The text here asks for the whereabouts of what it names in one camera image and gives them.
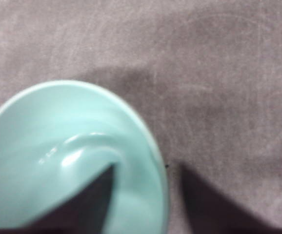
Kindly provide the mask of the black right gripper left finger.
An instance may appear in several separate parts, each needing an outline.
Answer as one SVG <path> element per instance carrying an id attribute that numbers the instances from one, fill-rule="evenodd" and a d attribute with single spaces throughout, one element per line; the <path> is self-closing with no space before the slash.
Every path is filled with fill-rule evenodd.
<path id="1" fill-rule="evenodd" d="M 104 169 L 80 192 L 36 221 L 0 234 L 101 234 L 111 201 L 115 165 Z"/>

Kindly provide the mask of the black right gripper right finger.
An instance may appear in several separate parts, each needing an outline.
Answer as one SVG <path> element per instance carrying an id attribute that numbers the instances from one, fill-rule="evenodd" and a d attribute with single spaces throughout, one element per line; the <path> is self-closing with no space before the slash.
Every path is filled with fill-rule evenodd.
<path id="1" fill-rule="evenodd" d="M 183 163 L 180 164 L 180 190 L 194 234 L 282 234 L 282 228 L 254 217 Z"/>

